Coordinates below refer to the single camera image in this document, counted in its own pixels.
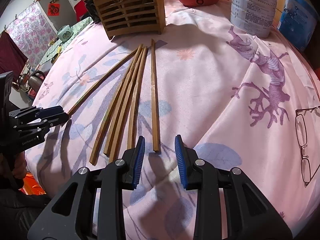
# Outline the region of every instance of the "metal screw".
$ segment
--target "metal screw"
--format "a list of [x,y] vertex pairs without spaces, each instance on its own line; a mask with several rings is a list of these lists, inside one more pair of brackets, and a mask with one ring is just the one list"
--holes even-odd
[[201,160],[201,159],[196,160],[196,165],[197,166],[203,166],[204,165],[204,160]]
[[241,169],[239,169],[239,168],[233,168],[233,169],[232,169],[232,173],[235,174],[235,175],[240,175],[240,174],[241,174]]
[[117,166],[122,166],[123,164],[124,164],[124,160],[123,159],[116,160],[116,165]]
[[79,169],[78,172],[79,172],[80,174],[86,174],[86,173],[88,172],[88,168],[82,167],[82,168]]

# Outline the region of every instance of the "round black button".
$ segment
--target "round black button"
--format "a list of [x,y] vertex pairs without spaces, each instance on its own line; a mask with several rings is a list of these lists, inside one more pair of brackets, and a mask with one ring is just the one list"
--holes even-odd
[[204,4],[204,0],[197,0],[196,3],[199,4],[199,5],[203,5]]

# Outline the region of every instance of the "purple deer print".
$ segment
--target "purple deer print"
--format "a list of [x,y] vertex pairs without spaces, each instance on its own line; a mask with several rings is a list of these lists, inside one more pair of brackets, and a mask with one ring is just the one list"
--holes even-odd
[[[239,88],[232,88],[232,90],[236,90],[236,93],[232,96],[236,96],[240,98],[239,92],[243,87],[251,87],[259,91],[260,96],[258,98],[253,98],[250,100],[250,104],[255,103],[255,107],[250,109],[250,116],[254,120],[253,123],[250,124],[251,127],[255,126],[260,120],[263,119],[264,115],[268,112],[270,114],[270,121],[268,124],[268,128],[271,127],[273,122],[277,123],[278,119],[276,115],[279,116],[278,110],[281,111],[280,115],[280,124],[283,125],[284,115],[287,116],[289,121],[289,116],[287,111],[279,107],[279,103],[283,103],[290,100],[290,96],[282,91],[282,88],[285,84],[285,75],[284,75],[284,66],[280,62],[280,59],[288,53],[282,54],[279,58],[270,50],[270,56],[262,55],[260,52],[255,52],[253,46],[251,46],[252,41],[250,39],[246,39],[243,41],[237,34],[233,31],[233,26],[231,27],[229,33],[233,36],[233,40],[227,42],[232,48],[234,48],[242,57],[249,60],[251,63],[255,63],[258,65],[259,69],[269,75],[271,77],[271,82],[269,85],[269,90],[262,88],[263,91],[256,86],[253,82],[251,83],[243,83]],[[266,108],[263,107],[262,101],[263,99],[268,100],[269,106]]]

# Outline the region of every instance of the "bamboo chopstick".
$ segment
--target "bamboo chopstick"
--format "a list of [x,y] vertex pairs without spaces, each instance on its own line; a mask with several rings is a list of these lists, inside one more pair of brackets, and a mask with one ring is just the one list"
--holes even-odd
[[120,92],[121,92],[122,86],[124,84],[124,80],[125,80],[127,74],[129,73],[133,62],[135,61],[135,58],[137,57],[137,54],[138,54],[138,50],[136,52],[136,55],[135,55],[134,59],[130,63],[126,73],[124,74],[124,77],[123,77],[122,81],[120,82],[120,84],[119,84],[119,86],[118,86],[118,88],[116,90],[116,93],[113,95],[113,98],[112,98],[112,100],[111,100],[111,102],[109,104],[109,107],[107,109],[106,114],[104,115],[104,118],[103,118],[102,123],[100,125],[99,131],[98,131],[98,134],[97,134],[97,137],[96,137],[96,140],[94,142],[94,146],[92,148],[92,152],[91,152],[91,155],[90,155],[89,162],[92,165],[96,165],[97,164],[97,160],[98,160],[97,157],[98,157],[98,153],[99,153],[99,149],[100,149],[101,143],[103,142],[103,139],[104,139],[104,134],[106,133],[106,130],[108,128],[108,124],[110,122],[113,110],[115,109],[116,103],[117,103],[118,98],[120,96]]
[[140,62],[141,56],[142,56],[142,53],[141,53],[142,46],[143,46],[142,44],[139,46],[139,48],[137,50],[137,53],[136,53],[136,56],[139,55],[139,58],[137,59],[136,56],[134,57],[130,72],[127,74],[127,76],[126,76],[126,78],[124,80],[124,84],[123,84],[123,86],[121,88],[121,92],[120,92],[120,95],[119,95],[119,98],[118,98],[118,101],[117,101],[117,104],[116,104],[116,108],[115,108],[114,114],[112,116],[112,121],[111,121],[111,124],[110,124],[110,127],[109,127],[109,133],[108,133],[108,136],[107,136],[106,145],[105,145],[105,148],[103,150],[103,153],[105,155],[109,155],[110,154],[111,144],[112,144],[112,140],[113,140],[114,135],[115,135],[116,126],[117,126],[117,123],[118,123],[118,119],[119,119],[120,111],[122,109],[124,98],[125,98],[128,86],[130,84],[132,75],[133,75],[135,69],[138,69],[138,67],[139,67],[139,62]]
[[160,121],[159,102],[156,72],[156,49],[155,41],[151,40],[151,116],[152,116],[152,143],[153,150],[160,150]]
[[139,57],[140,58],[140,66],[139,66],[139,68],[135,68],[134,73],[133,73],[133,77],[132,77],[131,82],[129,84],[129,88],[128,88],[127,93],[125,95],[124,104],[122,106],[119,120],[118,120],[118,123],[116,126],[115,136],[114,136],[114,139],[111,143],[109,163],[113,162],[118,157],[119,137],[120,137],[121,131],[123,130],[123,126],[125,125],[124,124],[124,115],[127,112],[128,100],[134,90],[134,85],[136,82],[138,69],[140,70],[140,68],[144,68],[144,64],[145,64],[146,56],[147,56],[147,50],[148,50],[148,48],[144,47],[143,53],[142,53],[142,58]]
[[98,80],[79,100],[76,104],[69,110],[69,117],[72,116],[78,108],[88,99],[88,97],[108,78],[110,77],[118,68],[120,68],[124,63],[126,63],[134,54],[136,54],[138,49],[135,49],[129,55],[120,60],[113,68],[111,68],[100,80]]
[[129,130],[128,130],[128,142],[127,142],[127,149],[131,149],[135,147],[135,138],[136,138],[136,130],[137,130],[137,115],[138,115],[138,106],[139,106],[139,99],[140,99],[140,90],[142,85],[142,78],[143,72],[145,67],[145,57],[144,60],[141,60],[140,67],[137,76],[137,82],[134,86],[133,95],[132,95],[132,102],[130,108],[130,118],[129,118]]

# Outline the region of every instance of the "green cloth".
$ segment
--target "green cloth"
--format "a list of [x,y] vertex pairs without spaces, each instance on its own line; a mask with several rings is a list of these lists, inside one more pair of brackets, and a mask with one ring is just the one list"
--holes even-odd
[[61,52],[63,52],[66,47],[68,47],[68,45],[73,41],[73,39],[85,28],[89,25],[89,23],[92,22],[92,18],[88,17],[78,23],[76,23],[75,25],[73,25],[73,35],[71,36],[71,38],[69,40],[67,40],[66,42],[62,42],[60,40],[56,41],[54,44],[52,44],[49,49],[47,50],[47,52],[44,54],[42,60],[40,61],[40,65],[44,64],[45,62],[51,60],[53,58],[54,55],[56,55],[58,53],[58,47],[59,44],[62,44],[62,50]]

